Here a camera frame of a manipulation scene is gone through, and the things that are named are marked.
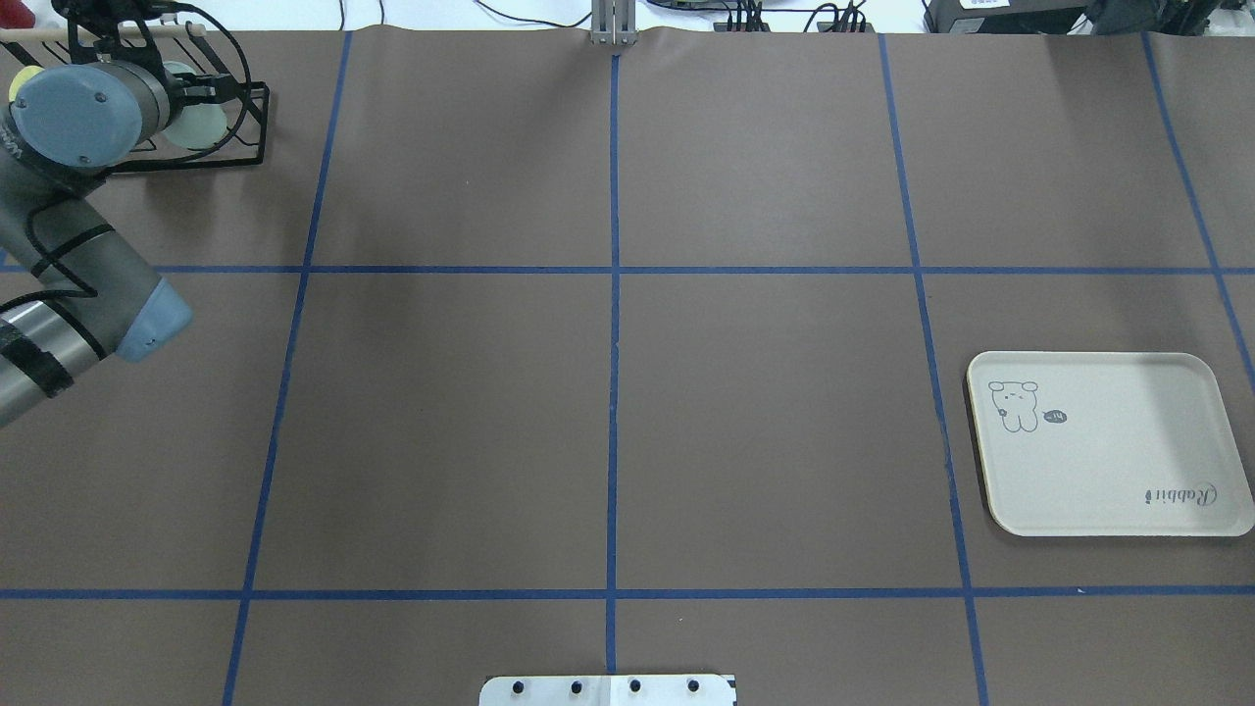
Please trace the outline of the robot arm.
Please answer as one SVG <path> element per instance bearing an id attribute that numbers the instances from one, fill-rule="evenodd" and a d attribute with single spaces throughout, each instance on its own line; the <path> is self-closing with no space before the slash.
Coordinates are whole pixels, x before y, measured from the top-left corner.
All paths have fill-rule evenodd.
<path id="1" fill-rule="evenodd" d="M 3 423 L 191 325 L 184 298 L 88 196 L 182 112 L 148 24 L 167 1 L 58 1 L 72 61 L 31 69 L 3 107 L 3 251 L 39 288 L 3 303 Z"/>

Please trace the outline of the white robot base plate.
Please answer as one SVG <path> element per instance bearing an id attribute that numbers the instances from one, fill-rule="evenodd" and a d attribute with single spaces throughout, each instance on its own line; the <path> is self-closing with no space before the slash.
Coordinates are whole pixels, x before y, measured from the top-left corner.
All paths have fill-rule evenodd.
<path id="1" fill-rule="evenodd" d="M 735 678 L 717 673 L 502 676 L 479 705 L 735 705 Z"/>

